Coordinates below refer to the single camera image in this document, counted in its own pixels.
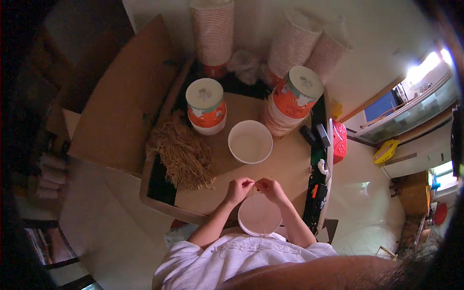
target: black device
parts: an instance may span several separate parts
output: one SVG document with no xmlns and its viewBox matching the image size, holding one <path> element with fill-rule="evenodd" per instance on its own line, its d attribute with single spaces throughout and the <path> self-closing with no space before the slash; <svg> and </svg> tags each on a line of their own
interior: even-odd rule
<svg viewBox="0 0 464 290">
<path fill-rule="evenodd" d="M 300 128 L 300 133 L 303 138 L 311 145 L 311 147 L 317 146 L 317 138 L 308 126 L 303 125 Z"/>
<path fill-rule="evenodd" d="M 323 148 L 330 147 L 330 140 L 329 136 L 327 136 L 327 132 L 324 129 L 324 126 L 322 124 L 317 124 L 316 125 L 316 136 L 319 139 L 320 144 L 322 145 Z"/>
<path fill-rule="evenodd" d="M 311 147 L 320 146 L 322 148 L 327 148 L 330 146 L 329 136 L 327 136 L 327 132 L 322 124 L 317 124 L 311 129 L 308 126 L 303 125 L 300 128 L 300 133 Z"/>
</svg>

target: white paper bowl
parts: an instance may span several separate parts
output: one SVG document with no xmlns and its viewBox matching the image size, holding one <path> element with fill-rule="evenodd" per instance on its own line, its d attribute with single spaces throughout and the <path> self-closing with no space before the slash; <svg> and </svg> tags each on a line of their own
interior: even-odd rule
<svg viewBox="0 0 464 290">
<path fill-rule="evenodd" d="M 262 193 L 245 199 L 238 209 L 238 224 L 242 230 L 254 237 L 268 236 L 282 223 L 279 207 Z"/>
<path fill-rule="evenodd" d="M 258 121 L 246 120 L 236 124 L 227 138 L 233 157 L 246 164 L 263 162 L 272 151 L 272 135 Z"/>
</svg>

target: stack of paper cups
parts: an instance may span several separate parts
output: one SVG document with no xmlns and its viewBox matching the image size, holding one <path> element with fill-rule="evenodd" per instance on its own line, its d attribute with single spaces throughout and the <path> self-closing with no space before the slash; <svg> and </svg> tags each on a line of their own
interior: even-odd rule
<svg viewBox="0 0 464 290">
<path fill-rule="evenodd" d="M 322 96 L 324 86 L 317 74 L 295 66 L 285 82 L 278 84 L 264 109 L 264 125 L 275 139 L 287 136 L 311 111 Z"/>
<path fill-rule="evenodd" d="M 232 56 L 233 0 L 192 0 L 193 36 L 200 62 L 209 77 L 222 77 Z"/>
<path fill-rule="evenodd" d="M 268 67 L 272 74 L 284 78 L 290 69 L 303 65 L 321 36 L 322 28 L 297 9 L 285 13 L 283 29 L 272 41 Z"/>
<path fill-rule="evenodd" d="M 188 86 L 185 95 L 188 119 L 198 133 L 214 135 L 225 127 L 227 107 L 220 83 L 212 78 L 198 79 Z"/>
<path fill-rule="evenodd" d="M 342 18 L 341 25 L 325 27 L 314 51 L 304 65 L 318 74 L 323 84 L 330 80 L 340 60 L 351 51 L 344 25 Z"/>
</svg>

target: door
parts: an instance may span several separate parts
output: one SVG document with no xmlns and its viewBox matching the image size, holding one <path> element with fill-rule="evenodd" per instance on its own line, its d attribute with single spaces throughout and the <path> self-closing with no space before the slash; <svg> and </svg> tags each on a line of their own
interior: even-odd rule
<svg viewBox="0 0 464 290">
<path fill-rule="evenodd" d="M 387 112 L 390 109 L 396 107 L 396 100 L 393 96 L 393 93 L 390 91 L 380 99 L 378 99 L 375 103 L 364 109 L 364 113 L 366 114 L 366 121 L 370 122 L 374 119 L 377 119 L 383 113 Z M 393 111 L 388 112 L 385 116 L 392 114 Z"/>
</svg>

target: cloth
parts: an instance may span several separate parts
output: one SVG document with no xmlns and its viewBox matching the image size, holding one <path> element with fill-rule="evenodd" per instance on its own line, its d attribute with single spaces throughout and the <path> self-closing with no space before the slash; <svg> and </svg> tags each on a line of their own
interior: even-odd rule
<svg viewBox="0 0 464 290">
<path fill-rule="evenodd" d="M 198 225 L 194 224 L 184 224 L 175 229 L 171 228 L 171 230 L 164 235 L 166 247 L 169 249 L 175 243 L 187 240 L 198 227 Z"/>
<path fill-rule="evenodd" d="M 153 288 L 214 289 L 235 275 L 262 266 L 302 263 L 334 255 L 336 252 L 329 244 L 316 243 L 303 249 L 277 233 L 266 238 L 228 234 L 206 250 L 181 241 L 169 249 L 156 270 Z"/>
</svg>

